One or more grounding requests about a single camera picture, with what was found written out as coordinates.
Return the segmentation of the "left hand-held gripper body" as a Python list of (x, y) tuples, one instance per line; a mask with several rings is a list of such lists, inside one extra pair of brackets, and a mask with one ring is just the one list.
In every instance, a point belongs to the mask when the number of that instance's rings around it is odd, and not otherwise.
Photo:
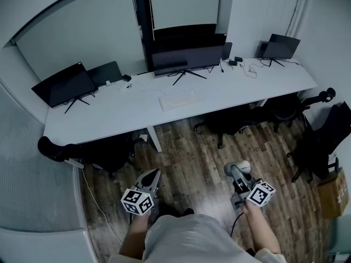
[(155, 186), (155, 181), (151, 186), (143, 186), (141, 184), (141, 180), (147, 172), (140, 175), (135, 184), (131, 188), (126, 189), (121, 198), (121, 203), (128, 213), (142, 216), (158, 203), (158, 186)]

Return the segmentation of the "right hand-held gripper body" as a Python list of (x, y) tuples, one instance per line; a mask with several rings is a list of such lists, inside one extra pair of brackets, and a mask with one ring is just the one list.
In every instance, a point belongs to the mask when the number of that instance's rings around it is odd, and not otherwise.
[(244, 201), (258, 207), (264, 206), (275, 193), (275, 189), (262, 179), (255, 179), (251, 174), (232, 174), (234, 193), (230, 198), (234, 209)]

